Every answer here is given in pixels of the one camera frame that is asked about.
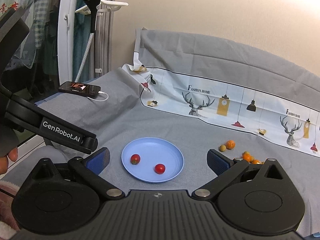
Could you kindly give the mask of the person's left hand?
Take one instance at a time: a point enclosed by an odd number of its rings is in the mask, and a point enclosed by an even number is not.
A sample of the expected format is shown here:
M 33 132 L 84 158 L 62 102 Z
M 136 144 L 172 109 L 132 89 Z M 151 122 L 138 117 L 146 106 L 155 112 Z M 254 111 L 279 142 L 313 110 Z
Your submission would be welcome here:
M 18 158 L 19 140 L 13 129 L 1 125 L 1 174 L 9 167 L 9 160 L 15 162 Z

